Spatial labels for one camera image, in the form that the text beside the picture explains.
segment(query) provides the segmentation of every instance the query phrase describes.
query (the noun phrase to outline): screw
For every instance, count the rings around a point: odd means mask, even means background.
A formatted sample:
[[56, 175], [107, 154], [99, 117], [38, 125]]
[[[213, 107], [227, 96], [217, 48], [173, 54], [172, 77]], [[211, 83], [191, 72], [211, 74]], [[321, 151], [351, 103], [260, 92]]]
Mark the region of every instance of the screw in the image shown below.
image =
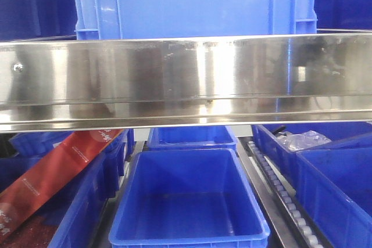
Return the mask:
[[21, 63], [16, 63], [13, 65], [13, 70], [18, 73], [22, 73], [23, 65]]

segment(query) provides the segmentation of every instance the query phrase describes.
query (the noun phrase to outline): red bag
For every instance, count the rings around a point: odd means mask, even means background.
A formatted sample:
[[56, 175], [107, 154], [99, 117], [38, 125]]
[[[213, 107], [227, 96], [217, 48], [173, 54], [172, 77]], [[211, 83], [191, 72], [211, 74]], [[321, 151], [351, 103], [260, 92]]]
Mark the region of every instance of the red bag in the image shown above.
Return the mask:
[[0, 243], [61, 190], [123, 130], [77, 131], [0, 194]]

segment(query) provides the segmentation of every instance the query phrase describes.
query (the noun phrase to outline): stainless steel shelf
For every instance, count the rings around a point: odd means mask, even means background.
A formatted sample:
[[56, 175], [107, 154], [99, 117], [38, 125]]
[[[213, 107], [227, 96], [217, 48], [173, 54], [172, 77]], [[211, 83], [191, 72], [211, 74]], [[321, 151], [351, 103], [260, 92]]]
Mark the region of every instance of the stainless steel shelf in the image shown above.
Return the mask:
[[372, 119], [372, 33], [0, 43], [0, 131]]

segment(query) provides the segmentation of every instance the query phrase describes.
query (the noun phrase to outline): metal rail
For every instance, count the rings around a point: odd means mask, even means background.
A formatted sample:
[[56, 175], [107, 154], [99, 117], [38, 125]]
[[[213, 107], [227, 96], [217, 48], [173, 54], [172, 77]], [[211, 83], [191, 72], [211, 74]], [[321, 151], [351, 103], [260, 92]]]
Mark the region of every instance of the metal rail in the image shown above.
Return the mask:
[[372, 33], [0, 43], [0, 131], [372, 119]]

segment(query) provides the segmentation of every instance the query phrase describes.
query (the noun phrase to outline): clear plastic bag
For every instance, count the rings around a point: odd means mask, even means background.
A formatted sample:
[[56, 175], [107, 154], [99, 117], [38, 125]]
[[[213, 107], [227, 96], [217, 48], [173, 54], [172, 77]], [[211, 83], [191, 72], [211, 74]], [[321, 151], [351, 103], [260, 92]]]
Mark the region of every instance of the clear plastic bag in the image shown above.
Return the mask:
[[299, 151], [331, 142], [331, 140], [326, 136], [312, 130], [302, 134], [292, 134], [290, 132], [286, 132], [279, 135], [278, 140], [290, 151]]

